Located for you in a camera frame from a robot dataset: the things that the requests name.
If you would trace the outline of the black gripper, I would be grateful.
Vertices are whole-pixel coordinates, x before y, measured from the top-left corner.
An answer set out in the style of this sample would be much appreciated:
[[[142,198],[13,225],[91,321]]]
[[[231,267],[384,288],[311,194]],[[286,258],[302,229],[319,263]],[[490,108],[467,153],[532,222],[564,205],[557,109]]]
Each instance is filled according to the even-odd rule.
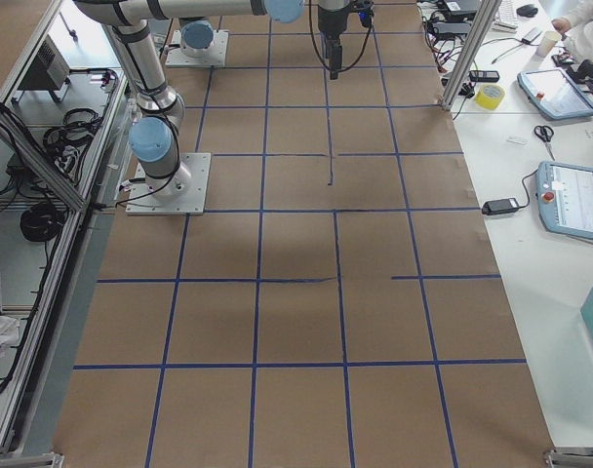
[[[331,80],[337,79],[342,69],[343,51],[339,39],[346,30],[349,13],[349,0],[318,1],[318,29],[326,39],[325,56]]]

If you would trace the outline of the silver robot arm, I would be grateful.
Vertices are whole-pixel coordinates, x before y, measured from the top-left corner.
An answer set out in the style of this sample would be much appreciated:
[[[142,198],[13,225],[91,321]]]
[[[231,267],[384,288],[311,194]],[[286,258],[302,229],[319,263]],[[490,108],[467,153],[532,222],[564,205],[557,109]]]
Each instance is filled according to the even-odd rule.
[[[214,39],[207,17],[268,16],[291,23],[312,9],[309,1],[77,1],[75,5],[103,26],[131,81],[142,118],[130,130],[129,144],[144,170],[147,195],[161,202],[182,199],[192,174],[178,149],[183,99],[168,83],[148,22],[181,20],[183,45],[203,50]]]
[[[179,26],[180,48],[185,55],[195,57],[212,46],[215,31],[207,18],[183,18]]]

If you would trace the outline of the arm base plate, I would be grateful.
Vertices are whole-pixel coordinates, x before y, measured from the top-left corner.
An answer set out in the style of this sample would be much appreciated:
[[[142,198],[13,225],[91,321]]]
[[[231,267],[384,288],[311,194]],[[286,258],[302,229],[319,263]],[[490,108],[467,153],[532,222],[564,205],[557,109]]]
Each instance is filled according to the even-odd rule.
[[[170,68],[225,67],[229,31],[216,30],[210,46],[206,49],[188,47],[177,29],[167,48],[166,66]]]
[[[169,184],[147,178],[140,163],[135,177],[144,181],[134,184],[131,202],[126,204],[128,215],[202,215],[205,210],[212,155],[210,153],[181,153],[180,168]]]

